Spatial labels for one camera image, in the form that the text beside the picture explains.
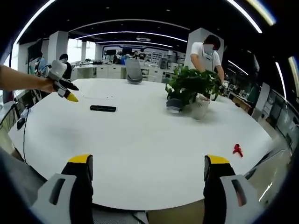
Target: white table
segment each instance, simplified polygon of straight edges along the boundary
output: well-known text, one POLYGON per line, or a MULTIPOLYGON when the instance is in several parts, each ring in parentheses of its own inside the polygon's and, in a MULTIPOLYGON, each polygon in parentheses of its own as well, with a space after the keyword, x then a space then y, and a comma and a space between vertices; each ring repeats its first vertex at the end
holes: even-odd
MULTIPOLYGON (((227 158, 245 174, 266 154, 270 136, 229 99, 212 102, 202 121, 169 114, 164 84, 79 79, 79 102, 52 93, 28 116, 25 153, 45 178, 76 155, 93 155, 93 202, 118 209, 158 210, 203 198, 204 156, 227 158), (90 105, 116 106, 111 112, 90 105), (233 154, 239 143, 244 157, 233 154)), ((22 154, 23 129, 9 133, 22 154)))

